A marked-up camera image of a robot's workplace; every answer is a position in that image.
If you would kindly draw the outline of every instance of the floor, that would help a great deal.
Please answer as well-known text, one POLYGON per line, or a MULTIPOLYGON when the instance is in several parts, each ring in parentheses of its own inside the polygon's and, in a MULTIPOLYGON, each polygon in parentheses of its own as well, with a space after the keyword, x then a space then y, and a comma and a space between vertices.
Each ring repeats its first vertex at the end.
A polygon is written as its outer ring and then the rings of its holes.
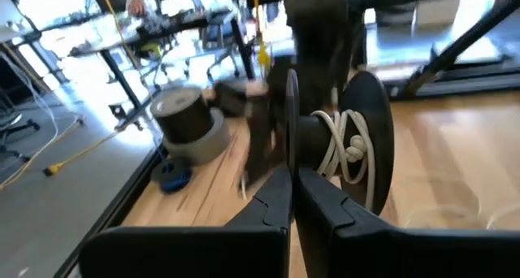
MULTIPOLYGON (((518 49, 518 39, 514 37, 515 31, 511 30, 515 24, 506 21, 490 36, 492 40, 501 39, 500 47, 512 54, 517 53, 518 49)), ((376 45, 381 46, 381 50, 395 54, 395 47, 410 39, 408 34, 395 33, 398 32, 390 32, 386 36, 389 39, 383 39, 385 36, 377 33, 371 35, 375 35, 376 45)), ((428 50, 430 44, 431 39, 424 38, 418 46, 420 50, 417 48, 410 52, 425 54, 424 50, 428 50)), ((282 41, 279 45, 281 50, 286 50, 290 49, 291 43, 282 41)), ((182 72, 176 71, 172 71, 170 80, 207 85, 205 66, 211 60, 200 58, 192 63, 190 80, 185 80, 182 72)), ((232 73, 230 66, 231 62, 226 61, 222 70, 217 72, 227 76, 232 73)), ((97 74, 94 69, 85 67, 83 80, 64 86, 57 92, 67 95, 62 98, 72 102, 72 108, 76 111, 87 115, 85 126, 77 128, 42 153, 22 177, 0 191, 1 277, 52 276, 154 146, 150 130, 139 132, 131 127, 93 153, 66 165, 57 175, 45 177, 42 174, 44 167, 63 161, 110 134, 116 124, 106 104, 122 97, 120 86, 102 83, 102 76, 94 77, 97 74)), ((135 80, 136 74, 129 72, 128 75, 134 78, 131 82, 140 97, 144 96, 146 90, 135 80)), ((166 78, 160 80, 161 84, 167 82, 166 78)), ((433 219, 441 219, 444 222, 441 226, 482 228, 493 216, 500 215, 497 212, 508 211, 508 206, 514 208, 515 202, 520 202, 520 186, 514 181, 520 175, 514 162, 517 151, 520 151, 515 144, 518 141, 514 132, 520 123, 517 120, 519 98, 517 94, 501 94, 394 105, 396 129, 401 128, 396 133, 395 185, 402 186, 402 189, 394 186, 393 205, 389 205, 383 217, 400 226, 430 227, 433 226, 433 219), (416 168, 410 171, 410 165, 406 165, 408 163, 415 163, 416 168), (437 185, 435 180, 444 179, 445 175, 455 181, 449 185, 437 185), (413 188, 417 184, 410 182, 411 185, 408 185, 407 180, 419 178, 432 180, 418 185, 426 193, 410 193, 417 189, 413 188), (451 193, 446 193, 447 197, 440 196, 440 192, 446 190, 451 193), (423 214, 429 202, 440 198, 450 198, 443 203, 455 210, 433 210, 432 213, 423 214), (417 217, 410 211, 415 208, 410 205, 411 202, 423 204, 417 217), (480 204, 480 210, 476 213, 475 203, 480 204)), ((45 100, 50 106, 58 106, 53 98, 45 100)), ((33 103, 20 108, 25 111, 25 119, 34 118, 42 126, 39 132, 24 131, 10 137, 10 147, 29 153, 52 138, 54 129, 50 117, 35 109, 33 103)), ((62 130, 74 119, 62 107, 54 107, 52 111, 62 130)), ((3 179, 20 167, 13 160, 0 159, 3 179)), ((504 217, 492 226, 517 228, 518 224, 513 218, 504 217)))

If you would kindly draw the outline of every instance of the white rope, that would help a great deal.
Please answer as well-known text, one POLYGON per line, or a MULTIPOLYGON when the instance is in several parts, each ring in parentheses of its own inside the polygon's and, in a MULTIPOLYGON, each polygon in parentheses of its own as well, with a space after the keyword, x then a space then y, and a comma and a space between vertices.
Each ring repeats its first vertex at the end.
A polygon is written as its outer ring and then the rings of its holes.
POLYGON ((334 172, 339 163, 344 180, 351 185, 355 185, 363 179, 368 170, 365 208, 371 211, 374 202, 375 156, 374 146, 368 134, 368 126, 366 125, 365 118, 363 118, 363 115, 359 112, 351 110, 343 111, 341 115, 338 111, 334 111, 334 120, 324 111, 315 111, 311 115, 317 115, 325 120, 325 123, 332 133, 327 153, 325 153, 317 173, 324 174, 325 178, 330 180, 332 176, 334 176, 334 172), (352 136, 349 142, 350 146, 345 149, 343 139, 345 138, 345 130, 349 117, 356 125, 359 135, 352 136), (355 163, 360 160, 362 160, 361 168, 357 176, 352 179, 349 173, 348 163, 355 163))

